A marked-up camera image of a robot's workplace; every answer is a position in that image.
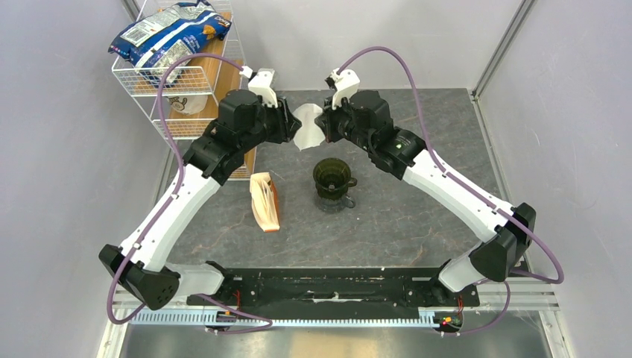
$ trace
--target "paper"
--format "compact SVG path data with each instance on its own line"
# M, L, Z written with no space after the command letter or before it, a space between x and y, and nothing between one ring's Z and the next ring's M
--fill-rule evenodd
M292 113L303 123L294 136L294 144L299 150L318 147L325 140L325 134L314 122L322 113L323 109L313 103L305 103Z

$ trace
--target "gray wall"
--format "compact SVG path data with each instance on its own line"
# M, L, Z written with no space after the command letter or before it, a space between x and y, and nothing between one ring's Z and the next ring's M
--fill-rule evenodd
M631 14L625 0L537 2L482 97L511 196L537 208L566 269L556 293L578 357L629 355Z
M98 251L149 211L167 146L110 72L118 1L3 1L0 16L0 357L93 357Z
M520 0L232 3L251 67L275 68L280 90L326 90L323 79L334 68L372 45L397 51L419 88L472 88ZM369 54L352 68L364 88L409 87L387 54Z

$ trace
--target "gray countertop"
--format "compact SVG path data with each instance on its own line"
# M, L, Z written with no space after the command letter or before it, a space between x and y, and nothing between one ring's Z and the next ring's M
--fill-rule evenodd
M322 105L330 91L282 92L293 110ZM420 135L409 89L382 90L395 125ZM481 129L465 89L420 90L433 146L480 187L498 189ZM353 209L316 208L312 169L327 157L346 161L358 179ZM256 171L270 172L279 192L281 230L263 233L250 208L248 182L231 181L205 203L174 246L169 261L225 267L439 266L477 239L454 214L424 192L379 171L349 142L299 151L292 143L261 144Z

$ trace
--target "white wire rack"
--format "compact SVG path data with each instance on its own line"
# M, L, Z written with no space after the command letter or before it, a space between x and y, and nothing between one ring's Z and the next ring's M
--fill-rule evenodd
M142 4L138 19L150 16L158 10L172 6L179 1L145 0ZM215 11L233 21L228 35L223 41L213 40L206 48L206 52L221 54L238 63L245 63L244 50L234 22L233 7L230 0L209 0ZM164 131L159 123L158 111L154 106L155 101L162 102L165 113L168 113L167 123L171 134L175 139L198 138L206 126L217 117L217 106L226 92L241 87L241 79L236 70L230 65L222 64L218 60L192 61L188 66L177 68L177 80L163 90L163 98L155 99L157 93L157 80L149 81L148 78L160 78L167 67L151 67L137 70L131 63L120 57L112 65L112 73L118 79L125 91L138 104L145 116L164 137ZM207 95L206 108L192 116L186 116L171 110L166 96L191 96Z

